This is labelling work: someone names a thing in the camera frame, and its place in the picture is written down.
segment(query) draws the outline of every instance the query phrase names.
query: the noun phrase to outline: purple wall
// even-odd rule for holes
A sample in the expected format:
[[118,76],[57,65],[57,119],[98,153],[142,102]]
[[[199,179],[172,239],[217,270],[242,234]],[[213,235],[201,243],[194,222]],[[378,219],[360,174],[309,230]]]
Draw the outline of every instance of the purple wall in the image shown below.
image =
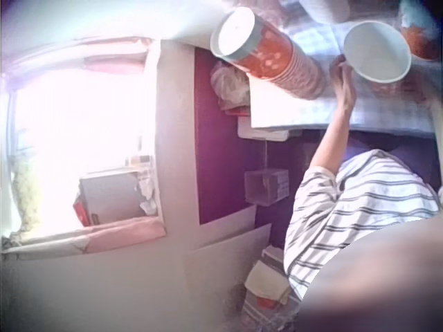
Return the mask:
[[218,106],[210,72],[218,60],[195,48],[195,149],[200,224],[249,206],[244,200],[244,172],[262,167],[264,143],[237,135],[237,118]]

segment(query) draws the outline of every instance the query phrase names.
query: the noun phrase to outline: table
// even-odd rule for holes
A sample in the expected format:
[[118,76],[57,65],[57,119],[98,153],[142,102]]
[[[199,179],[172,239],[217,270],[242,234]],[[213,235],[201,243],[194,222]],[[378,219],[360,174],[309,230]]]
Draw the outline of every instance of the table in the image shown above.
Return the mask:
[[[329,84],[328,67],[343,52],[347,32],[360,21],[377,20],[393,25],[397,10],[353,3],[348,22],[327,26],[317,24],[294,3],[289,8],[290,22],[284,29],[306,54],[318,60],[327,77],[327,87],[316,100],[295,98],[278,87],[250,78],[251,125],[257,129],[324,129],[336,108],[336,98]],[[438,86],[442,83],[441,62],[414,58]],[[351,130],[376,131],[412,136],[433,136],[434,127],[428,110],[411,99],[381,98],[368,83],[354,74],[358,100],[351,117]]]

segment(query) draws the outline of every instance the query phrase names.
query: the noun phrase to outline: curtain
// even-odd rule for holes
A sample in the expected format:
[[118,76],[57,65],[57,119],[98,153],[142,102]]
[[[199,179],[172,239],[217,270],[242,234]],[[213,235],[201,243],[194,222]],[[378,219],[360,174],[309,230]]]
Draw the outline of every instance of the curtain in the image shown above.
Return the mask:
[[[73,203],[80,171],[121,166],[125,157],[139,152],[143,132],[154,133],[155,118],[149,113],[155,109],[159,51],[159,43],[150,39],[113,39],[39,52],[8,62],[6,89],[17,100],[13,117],[17,135],[8,135],[11,141],[6,145],[8,165],[13,173],[12,193],[21,217],[21,228],[9,239],[4,239],[4,254],[17,256],[21,252],[22,259],[42,258],[43,252],[51,257],[66,253],[74,255],[96,252],[98,248],[118,248],[139,243],[141,238],[147,241],[165,235],[159,215],[87,228],[82,234],[78,233],[82,226],[73,209],[70,212],[60,210],[61,216],[69,216],[62,220],[53,217],[60,206],[68,206],[71,200]],[[71,87],[77,89],[76,93],[72,94]],[[119,96],[128,93],[133,97]],[[138,98],[144,95],[150,96],[151,100]],[[65,112],[50,109],[64,109]],[[71,127],[77,130],[71,133],[68,130]],[[107,142],[95,139],[95,132]],[[149,142],[144,146],[145,153],[154,157],[154,135],[144,139]],[[81,165],[82,160],[88,160],[88,165]],[[153,185],[156,183],[155,159],[151,161],[145,167],[152,171],[148,172],[152,175],[148,182]],[[53,219],[50,232],[49,215]],[[116,232],[121,233],[121,237],[115,237],[121,241],[109,244],[109,239],[113,238],[111,235]],[[39,243],[32,243],[36,237]],[[92,248],[91,241],[95,243],[95,249],[86,250],[86,247]],[[84,250],[72,251],[72,248],[81,247],[79,243],[85,246]]]

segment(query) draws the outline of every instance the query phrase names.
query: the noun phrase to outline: white wall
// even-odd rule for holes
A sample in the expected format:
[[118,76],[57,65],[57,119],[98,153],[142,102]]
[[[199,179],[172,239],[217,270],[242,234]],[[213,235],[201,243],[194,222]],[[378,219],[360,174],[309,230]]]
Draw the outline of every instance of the white wall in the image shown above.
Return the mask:
[[84,37],[180,39],[209,48],[232,0],[16,0],[2,15],[2,53]]
[[209,331],[192,314],[183,256],[252,229],[255,209],[199,225],[194,48],[162,44],[156,154],[167,237],[100,254],[5,262],[2,282],[13,294],[5,331]]

